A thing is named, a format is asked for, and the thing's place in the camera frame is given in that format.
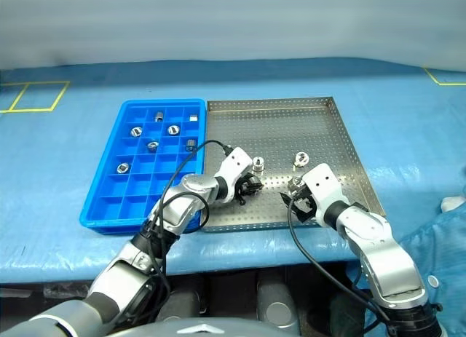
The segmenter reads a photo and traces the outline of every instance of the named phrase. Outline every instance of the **perforated metal tray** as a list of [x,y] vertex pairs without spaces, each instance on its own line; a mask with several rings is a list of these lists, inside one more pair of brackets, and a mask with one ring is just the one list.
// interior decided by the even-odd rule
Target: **perforated metal tray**
[[[370,211],[384,215],[332,97],[274,100],[208,101],[208,139],[241,146],[251,157],[262,156],[260,194],[211,208],[206,231],[268,229],[286,226],[286,206],[279,192],[287,182],[326,162],[341,181],[344,194]],[[296,153],[309,154],[309,164],[293,166]],[[205,173],[213,174],[224,155],[207,146]]]

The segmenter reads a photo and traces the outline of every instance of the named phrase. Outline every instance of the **metal bolt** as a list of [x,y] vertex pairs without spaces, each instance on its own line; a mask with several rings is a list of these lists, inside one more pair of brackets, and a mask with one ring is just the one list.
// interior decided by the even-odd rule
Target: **metal bolt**
[[163,121],[163,113],[161,111],[158,111],[157,114],[155,114],[154,121],[157,121],[157,122]]
[[177,135],[180,133],[180,127],[175,124],[172,124],[170,127],[168,127],[167,131],[169,135]]
[[139,137],[142,132],[143,132],[142,127],[134,127],[131,129],[131,135],[133,137]]
[[294,165],[296,167],[304,167],[309,163],[309,155],[304,153],[303,151],[300,151],[297,153],[294,157]]
[[186,151],[193,151],[196,148],[196,140],[188,139],[186,142]]
[[147,150],[151,153],[157,152],[157,148],[159,147],[159,142],[156,142],[155,140],[153,142],[148,142],[147,143]]
[[429,275],[427,277],[427,282],[429,282],[429,285],[432,286],[433,288],[438,288],[438,286],[440,286],[440,282],[433,275]]
[[116,168],[117,173],[126,173],[130,170],[130,164],[123,162],[122,164],[119,164],[118,167]]
[[262,172],[264,170],[264,159],[260,156],[256,156],[253,159],[253,171]]

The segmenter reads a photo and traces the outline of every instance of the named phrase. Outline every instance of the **blue plastic sheet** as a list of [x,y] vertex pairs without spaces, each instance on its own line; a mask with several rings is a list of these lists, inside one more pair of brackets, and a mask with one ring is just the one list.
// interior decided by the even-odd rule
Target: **blue plastic sheet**
[[[54,111],[0,114],[1,283],[93,279],[127,239],[80,226],[79,213],[119,107],[128,99],[333,96],[397,239],[434,219],[442,198],[460,194],[466,184],[466,87],[438,86],[421,68],[332,58],[2,73],[3,83],[63,80],[71,83]],[[50,107],[53,90],[30,86],[18,108]],[[3,101],[7,97],[0,93],[0,109],[11,105]],[[319,261],[355,258],[331,229],[297,233]],[[305,261],[287,229],[201,232],[173,245],[167,270]]]

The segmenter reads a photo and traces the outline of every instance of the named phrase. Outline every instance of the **metal cylinder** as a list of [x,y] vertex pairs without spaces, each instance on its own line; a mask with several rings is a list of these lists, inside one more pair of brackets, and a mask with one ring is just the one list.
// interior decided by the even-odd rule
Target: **metal cylinder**
[[274,271],[263,271],[259,275],[257,317],[293,336],[299,335],[299,318],[293,298],[281,276]]
[[160,313],[157,315],[157,321],[198,317],[199,311],[200,299],[196,291],[174,291],[170,294],[167,303],[160,309]]
[[147,143],[147,150],[149,150],[149,153],[156,153],[158,147],[159,142],[156,142],[155,140]]
[[163,113],[161,111],[158,111],[157,114],[155,114],[154,121],[155,122],[163,121]]
[[188,139],[186,142],[186,151],[193,151],[196,148],[196,140]]
[[256,156],[253,159],[253,171],[262,172],[264,170],[264,159],[260,156]]

